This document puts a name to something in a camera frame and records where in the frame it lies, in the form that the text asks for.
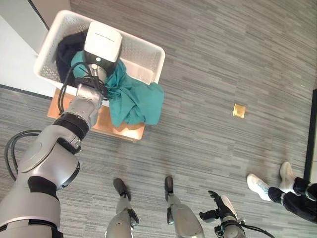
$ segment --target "teal cloth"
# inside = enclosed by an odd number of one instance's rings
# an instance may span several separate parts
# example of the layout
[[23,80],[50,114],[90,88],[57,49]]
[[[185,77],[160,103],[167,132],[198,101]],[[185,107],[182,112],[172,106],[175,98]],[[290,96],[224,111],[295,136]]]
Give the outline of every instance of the teal cloth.
[[[71,65],[83,62],[83,52],[77,52]],[[76,77],[83,77],[86,73],[82,66],[75,67]],[[157,124],[163,106],[164,92],[156,83],[147,85],[126,73],[124,63],[119,60],[114,73],[107,77],[109,107],[111,123],[118,127],[122,122],[127,124]]]

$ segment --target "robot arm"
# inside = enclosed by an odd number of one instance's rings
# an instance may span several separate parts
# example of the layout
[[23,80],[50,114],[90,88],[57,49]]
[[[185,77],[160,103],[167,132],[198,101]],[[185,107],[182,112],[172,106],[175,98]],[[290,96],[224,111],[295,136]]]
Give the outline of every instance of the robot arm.
[[218,208],[208,212],[200,212],[200,218],[205,222],[213,222],[220,218],[221,224],[214,228],[218,238],[245,238],[244,230],[238,222],[238,216],[229,199],[216,192],[208,191],[210,196],[216,202]]
[[[91,23],[84,48],[85,63],[102,82],[115,68],[121,40],[113,29]],[[100,91],[80,84],[69,108],[26,151],[13,188],[0,203],[0,238],[63,237],[58,231],[60,203],[56,191],[77,176],[80,164],[74,154],[97,122],[102,99]]]

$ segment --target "black cable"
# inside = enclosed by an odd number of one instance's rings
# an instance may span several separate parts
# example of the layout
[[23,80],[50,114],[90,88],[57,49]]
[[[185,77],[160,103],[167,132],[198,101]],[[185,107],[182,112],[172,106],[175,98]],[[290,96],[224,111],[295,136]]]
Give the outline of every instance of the black cable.
[[60,114],[62,114],[64,112],[63,101],[64,101],[64,96],[65,96],[65,93],[66,93],[67,83],[68,83],[70,74],[73,72],[74,68],[76,66],[78,66],[78,65],[83,65],[87,69],[88,76],[89,76],[89,78],[92,81],[92,75],[91,75],[90,68],[89,68],[88,64],[86,64],[84,62],[77,62],[72,67],[70,67],[70,69],[68,70],[67,75],[65,77],[65,81],[63,83],[63,86],[60,89],[60,92],[59,92],[59,95],[58,95],[58,100],[57,100],[58,104],[57,104],[57,106],[58,106]]
[[15,144],[16,142],[26,136],[37,136],[41,133],[40,130],[26,130],[20,133],[17,133],[16,135],[14,135],[5,145],[5,149],[4,149],[4,160],[5,160],[5,165],[6,168],[10,174],[10,176],[12,177],[12,179],[15,181],[16,177],[13,174],[12,168],[10,166],[9,163],[9,158],[8,158],[8,152],[9,152],[9,148],[11,148],[11,156],[12,156],[12,160],[13,160],[13,165],[15,168],[15,171],[18,173],[18,165],[17,165],[17,161],[16,161],[16,157],[15,157],[15,152],[14,152],[14,148],[15,148]]
[[84,72],[86,72],[88,74],[84,78],[89,79],[92,82],[94,88],[98,92],[100,92],[104,97],[107,98],[107,93],[104,90],[104,83],[101,80],[99,80],[99,78],[97,76],[92,76],[90,68],[89,68],[87,63],[85,63],[85,62],[77,62],[72,67],[70,67],[70,69],[68,70],[67,75],[65,77],[65,81],[64,81],[63,86],[60,89],[60,92],[59,92],[59,95],[58,95],[57,106],[58,106],[58,110],[59,110],[60,115],[64,112],[63,101],[64,101],[64,96],[65,96],[65,93],[66,93],[68,79],[70,77],[70,74],[73,72],[74,68],[76,66],[78,66],[78,65],[83,65],[86,68],[86,70],[87,70],[87,71],[85,71],[84,69],[80,68],[82,71],[84,71]]
[[256,232],[261,232],[261,233],[267,235],[268,237],[275,238],[272,234],[268,233],[267,231],[265,231],[259,227],[248,226],[248,225],[245,225],[244,223],[241,223],[241,226],[243,226],[244,228],[256,231]]

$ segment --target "wooden stool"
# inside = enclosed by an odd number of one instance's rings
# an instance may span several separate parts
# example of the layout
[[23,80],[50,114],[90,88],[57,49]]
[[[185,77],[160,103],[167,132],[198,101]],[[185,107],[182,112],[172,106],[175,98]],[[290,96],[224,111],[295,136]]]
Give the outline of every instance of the wooden stool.
[[[58,94],[59,94],[59,89],[56,89],[49,111],[48,111],[48,117],[50,118],[57,119],[59,117],[59,110],[57,107]],[[68,108],[70,101],[74,97],[75,96],[73,95],[70,95],[67,93],[65,94],[64,101],[63,101],[64,108]],[[114,127],[111,124],[109,107],[102,106],[99,109],[97,123],[92,128],[92,131],[96,131],[101,134],[115,136],[115,137],[136,142],[138,140],[141,140],[143,132],[144,132],[144,128],[145,128],[144,123],[139,123],[136,125],[128,125],[125,122],[123,122],[119,127]]]

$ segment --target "white plastic laundry basket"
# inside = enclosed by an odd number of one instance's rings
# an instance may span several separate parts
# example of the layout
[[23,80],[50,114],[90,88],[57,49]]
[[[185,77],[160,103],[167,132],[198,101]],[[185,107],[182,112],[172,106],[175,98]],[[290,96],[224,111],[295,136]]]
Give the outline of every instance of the white plastic laundry basket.
[[[60,11],[55,17],[35,62],[34,73],[60,89],[62,83],[56,67],[57,46],[64,37],[88,29],[92,21],[94,20],[72,11]],[[126,32],[115,30],[122,35],[120,58],[127,68],[128,75],[147,84],[158,83],[165,58],[164,50]],[[76,95],[76,90],[76,88],[68,86],[66,92]]]

